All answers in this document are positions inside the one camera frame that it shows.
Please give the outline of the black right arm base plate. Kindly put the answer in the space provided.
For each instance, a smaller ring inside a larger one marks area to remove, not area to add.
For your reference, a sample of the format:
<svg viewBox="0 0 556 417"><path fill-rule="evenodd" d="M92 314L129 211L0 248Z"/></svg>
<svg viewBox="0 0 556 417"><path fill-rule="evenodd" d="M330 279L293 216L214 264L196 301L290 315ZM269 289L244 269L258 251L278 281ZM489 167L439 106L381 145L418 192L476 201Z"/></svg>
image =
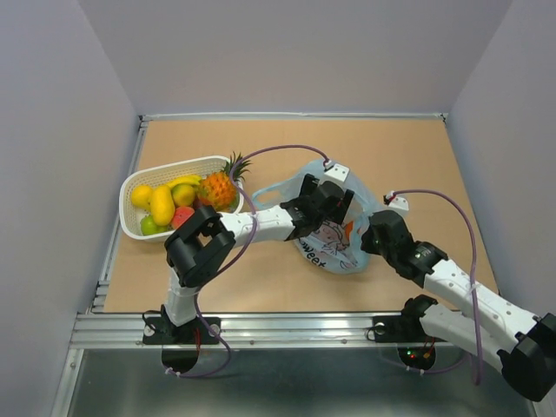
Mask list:
<svg viewBox="0 0 556 417"><path fill-rule="evenodd" d="M427 338L417 318L377 315L373 318L374 340L379 343L424 342Z"/></svg>

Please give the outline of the lower yellow banana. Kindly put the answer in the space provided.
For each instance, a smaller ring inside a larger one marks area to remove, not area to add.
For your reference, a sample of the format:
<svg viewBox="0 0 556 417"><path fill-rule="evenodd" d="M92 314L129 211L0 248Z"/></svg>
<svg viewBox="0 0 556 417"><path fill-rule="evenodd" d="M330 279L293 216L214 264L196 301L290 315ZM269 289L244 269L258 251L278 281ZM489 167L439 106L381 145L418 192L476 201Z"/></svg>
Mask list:
<svg viewBox="0 0 556 417"><path fill-rule="evenodd" d="M177 207L190 207L196 199L196 190L187 183L180 183L171 189L171 196Z"/></svg>

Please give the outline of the red yellow peach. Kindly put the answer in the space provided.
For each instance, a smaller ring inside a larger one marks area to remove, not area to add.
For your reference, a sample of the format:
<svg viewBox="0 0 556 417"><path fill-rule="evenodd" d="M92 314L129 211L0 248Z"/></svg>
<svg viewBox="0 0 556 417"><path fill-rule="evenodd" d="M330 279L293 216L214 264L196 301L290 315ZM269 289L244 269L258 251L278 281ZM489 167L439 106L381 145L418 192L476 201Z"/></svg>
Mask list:
<svg viewBox="0 0 556 417"><path fill-rule="evenodd" d="M194 213L195 210L189 206L176 208L174 216L170 222L171 228L179 229Z"/></svg>

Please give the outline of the upper yellow banana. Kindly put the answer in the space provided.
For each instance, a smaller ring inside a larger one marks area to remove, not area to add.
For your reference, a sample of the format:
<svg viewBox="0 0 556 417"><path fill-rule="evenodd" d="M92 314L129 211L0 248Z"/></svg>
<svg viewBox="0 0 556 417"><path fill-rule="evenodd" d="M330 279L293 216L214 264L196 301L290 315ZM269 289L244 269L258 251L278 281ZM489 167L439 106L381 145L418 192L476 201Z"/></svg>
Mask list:
<svg viewBox="0 0 556 417"><path fill-rule="evenodd" d="M179 184L187 184L191 187L198 187L201 181L202 178L199 175L184 175L167 182L166 185L170 189L174 188Z"/></svg>

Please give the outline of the orange tangerine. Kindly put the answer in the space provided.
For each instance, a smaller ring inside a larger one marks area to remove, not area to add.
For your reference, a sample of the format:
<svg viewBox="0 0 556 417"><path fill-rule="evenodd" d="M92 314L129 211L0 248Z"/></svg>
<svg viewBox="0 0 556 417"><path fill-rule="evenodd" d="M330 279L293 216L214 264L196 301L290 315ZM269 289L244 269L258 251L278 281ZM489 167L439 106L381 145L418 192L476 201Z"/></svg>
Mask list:
<svg viewBox="0 0 556 417"><path fill-rule="evenodd" d="M354 229L354 221L351 221L345 225L344 231L346 237L349 237Z"/></svg>

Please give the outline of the light blue printed plastic bag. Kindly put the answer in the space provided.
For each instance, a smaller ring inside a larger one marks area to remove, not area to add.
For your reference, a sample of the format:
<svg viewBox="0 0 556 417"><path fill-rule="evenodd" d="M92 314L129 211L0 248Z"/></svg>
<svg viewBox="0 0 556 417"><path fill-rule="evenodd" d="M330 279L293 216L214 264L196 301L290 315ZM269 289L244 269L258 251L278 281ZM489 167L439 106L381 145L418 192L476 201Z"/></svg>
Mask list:
<svg viewBox="0 0 556 417"><path fill-rule="evenodd" d="M323 162L314 160L287 180L255 191L251 201L259 210L289 201L299 195L305 174L314 175L319 182L323 182L323 173ZM345 219L341 223L325 221L311 235L294 240L294 245L315 266L333 274L346 275L359 273L369 264L370 255L361 250L361 236L368 228L368 217L378 211L381 205L351 170L341 187L354 192ZM346 237L344 228L351 221L354 221L354 229Z"/></svg>

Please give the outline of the yellow banana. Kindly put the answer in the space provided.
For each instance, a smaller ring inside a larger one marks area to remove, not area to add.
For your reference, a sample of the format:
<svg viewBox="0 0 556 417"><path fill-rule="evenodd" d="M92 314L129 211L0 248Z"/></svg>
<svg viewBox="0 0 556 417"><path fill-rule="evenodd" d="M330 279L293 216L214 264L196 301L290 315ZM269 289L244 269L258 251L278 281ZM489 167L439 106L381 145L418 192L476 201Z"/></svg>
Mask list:
<svg viewBox="0 0 556 417"><path fill-rule="evenodd" d="M166 185L170 189L174 188L179 184L187 184L191 187L198 187L201 181L202 178L199 175L184 175L167 182Z"/></svg>
<svg viewBox="0 0 556 417"><path fill-rule="evenodd" d="M171 189L171 196L177 207L190 207L196 199L196 190L187 183L180 183Z"/></svg>

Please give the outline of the aluminium back rail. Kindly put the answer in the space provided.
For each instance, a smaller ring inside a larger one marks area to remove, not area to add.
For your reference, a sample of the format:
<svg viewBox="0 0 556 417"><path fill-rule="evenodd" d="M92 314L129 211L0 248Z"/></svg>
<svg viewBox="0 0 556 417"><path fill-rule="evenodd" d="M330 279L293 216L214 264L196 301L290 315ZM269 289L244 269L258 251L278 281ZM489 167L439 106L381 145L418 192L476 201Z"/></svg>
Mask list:
<svg viewBox="0 0 556 417"><path fill-rule="evenodd" d="M190 112L174 114L141 115L142 122L186 121L186 120L441 120L445 122L448 113L404 113L404 112Z"/></svg>

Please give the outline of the green apple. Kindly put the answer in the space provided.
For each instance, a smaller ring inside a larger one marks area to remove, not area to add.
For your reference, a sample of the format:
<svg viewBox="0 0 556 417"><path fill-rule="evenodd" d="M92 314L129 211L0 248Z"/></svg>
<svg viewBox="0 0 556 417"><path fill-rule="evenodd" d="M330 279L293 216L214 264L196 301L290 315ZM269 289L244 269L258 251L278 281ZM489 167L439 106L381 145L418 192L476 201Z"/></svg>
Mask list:
<svg viewBox="0 0 556 417"><path fill-rule="evenodd" d="M140 229L143 236L157 235L169 230L167 226L157 225L152 215L146 215L141 219Z"/></svg>

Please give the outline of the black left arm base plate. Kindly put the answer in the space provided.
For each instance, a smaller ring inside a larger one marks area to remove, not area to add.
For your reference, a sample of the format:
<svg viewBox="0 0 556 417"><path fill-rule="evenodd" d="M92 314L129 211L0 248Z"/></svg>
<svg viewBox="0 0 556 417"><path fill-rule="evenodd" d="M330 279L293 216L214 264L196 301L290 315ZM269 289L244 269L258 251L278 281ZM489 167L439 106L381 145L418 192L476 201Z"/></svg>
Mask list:
<svg viewBox="0 0 556 417"><path fill-rule="evenodd" d="M219 317L208 318L207 322L209 325L206 327L199 318L195 318L191 322L177 327L160 315L147 316L142 343L147 346L218 345L219 341L209 331L209 328L215 332L219 331L221 319Z"/></svg>

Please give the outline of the dark red plum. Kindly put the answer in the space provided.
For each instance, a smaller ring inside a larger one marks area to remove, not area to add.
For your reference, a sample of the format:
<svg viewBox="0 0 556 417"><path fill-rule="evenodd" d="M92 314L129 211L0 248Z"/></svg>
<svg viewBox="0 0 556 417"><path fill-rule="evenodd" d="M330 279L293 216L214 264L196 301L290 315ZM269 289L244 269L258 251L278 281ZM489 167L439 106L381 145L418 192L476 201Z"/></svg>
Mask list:
<svg viewBox="0 0 556 417"><path fill-rule="evenodd" d="M194 209L200 209L202 207L211 207L211 206L212 206L211 201L202 196L197 196L193 202Z"/></svg>

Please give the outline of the orange pineapple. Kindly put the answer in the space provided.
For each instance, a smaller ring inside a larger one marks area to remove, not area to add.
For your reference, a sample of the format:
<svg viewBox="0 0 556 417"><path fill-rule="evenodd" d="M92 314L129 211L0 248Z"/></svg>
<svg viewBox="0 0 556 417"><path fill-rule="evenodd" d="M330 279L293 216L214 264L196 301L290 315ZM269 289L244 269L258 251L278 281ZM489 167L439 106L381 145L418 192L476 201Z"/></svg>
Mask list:
<svg viewBox="0 0 556 417"><path fill-rule="evenodd" d="M223 168L202 179L197 187L197 196L210 200L215 211L231 209L239 195L233 182L243 180L251 164L252 162L243 158L242 154L233 153Z"/></svg>

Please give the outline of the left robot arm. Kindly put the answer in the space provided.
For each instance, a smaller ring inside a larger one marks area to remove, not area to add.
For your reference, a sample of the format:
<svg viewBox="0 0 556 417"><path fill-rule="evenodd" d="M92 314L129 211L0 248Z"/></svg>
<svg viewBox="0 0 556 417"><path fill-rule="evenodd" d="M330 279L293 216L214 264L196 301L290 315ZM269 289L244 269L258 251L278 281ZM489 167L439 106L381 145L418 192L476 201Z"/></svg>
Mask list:
<svg viewBox="0 0 556 417"><path fill-rule="evenodd" d="M195 297L219 275L234 248L255 242L296 240L315 232L324 222L343 222L354 191L312 175L303 179L300 194L271 208L238 214L204 206L165 241L170 269L167 299L162 305L163 332L175 342L186 341L198 317Z"/></svg>

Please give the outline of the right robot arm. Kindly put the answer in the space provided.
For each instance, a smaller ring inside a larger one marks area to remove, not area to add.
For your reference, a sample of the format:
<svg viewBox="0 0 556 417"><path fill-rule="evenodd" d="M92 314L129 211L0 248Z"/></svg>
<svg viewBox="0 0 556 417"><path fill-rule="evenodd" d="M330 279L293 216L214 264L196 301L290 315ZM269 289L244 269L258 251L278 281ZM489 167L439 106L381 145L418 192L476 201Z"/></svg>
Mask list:
<svg viewBox="0 0 556 417"><path fill-rule="evenodd" d="M395 272L450 302L450 311L421 297L400 317L410 339L427 334L462 348L501 373L528 400L540 402L555 385L555 316L538 316L473 282L448 255L430 242L416 241L404 219L391 210L376 212L361 248L380 255Z"/></svg>

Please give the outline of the green yellow mango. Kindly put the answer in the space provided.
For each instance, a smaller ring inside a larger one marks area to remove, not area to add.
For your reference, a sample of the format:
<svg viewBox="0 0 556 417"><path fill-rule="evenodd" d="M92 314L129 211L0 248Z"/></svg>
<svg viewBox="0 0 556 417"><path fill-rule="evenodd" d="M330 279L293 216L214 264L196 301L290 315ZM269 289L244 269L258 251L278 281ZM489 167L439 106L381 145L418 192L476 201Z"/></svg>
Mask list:
<svg viewBox="0 0 556 417"><path fill-rule="evenodd" d="M175 214L175 204L170 187L161 185L155 188L150 197L150 212L158 226L168 226Z"/></svg>

